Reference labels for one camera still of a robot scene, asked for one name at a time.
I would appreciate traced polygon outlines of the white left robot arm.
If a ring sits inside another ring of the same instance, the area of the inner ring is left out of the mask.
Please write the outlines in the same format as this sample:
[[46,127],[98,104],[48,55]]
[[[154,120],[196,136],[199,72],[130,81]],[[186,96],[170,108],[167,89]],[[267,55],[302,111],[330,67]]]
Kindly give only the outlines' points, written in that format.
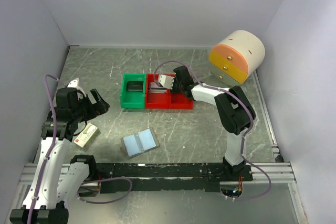
[[41,127],[40,158],[30,190],[19,209],[13,209],[11,223],[67,223],[67,205],[82,182],[97,178],[98,168],[92,155],[77,155],[60,179],[65,154],[81,122],[108,112],[109,104],[96,89],[95,103],[78,87],[61,88],[50,99],[51,111]]

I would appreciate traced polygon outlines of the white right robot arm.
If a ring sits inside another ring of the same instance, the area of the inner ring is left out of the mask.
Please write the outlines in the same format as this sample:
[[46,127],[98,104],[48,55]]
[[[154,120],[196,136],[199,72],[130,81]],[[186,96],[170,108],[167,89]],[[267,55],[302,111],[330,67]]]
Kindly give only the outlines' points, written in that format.
[[186,66],[173,71],[173,91],[179,91],[191,101],[216,106],[221,124],[227,132],[223,176],[227,180],[235,180],[246,166],[245,136],[253,127],[256,116],[253,107],[239,86],[223,89],[195,82]]

